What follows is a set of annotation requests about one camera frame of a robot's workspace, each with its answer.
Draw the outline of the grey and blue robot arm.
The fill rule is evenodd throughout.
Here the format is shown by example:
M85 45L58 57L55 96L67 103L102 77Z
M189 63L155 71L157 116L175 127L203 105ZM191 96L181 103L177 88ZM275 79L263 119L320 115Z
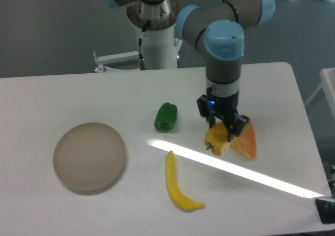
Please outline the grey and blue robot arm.
M160 47L162 32L176 29L206 61L206 94L198 100L200 115L210 126L217 119L227 128L229 141L239 137L249 119L237 110L244 30L269 20L275 12L274 0L221 0L210 9L195 5L181 7L177 0L107 0L111 8L127 7L127 16L138 31L135 54L140 70L176 64L174 41Z

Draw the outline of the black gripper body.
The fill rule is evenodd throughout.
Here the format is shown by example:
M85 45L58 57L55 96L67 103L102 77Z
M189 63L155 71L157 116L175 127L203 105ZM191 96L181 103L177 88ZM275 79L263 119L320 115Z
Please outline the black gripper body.
M206 94L203 94L198 100L197 105L200 116L208 122L209 116L215 116L222 121L224 113L238 113L239 92L230 96L217 96L213 88L207 88Z

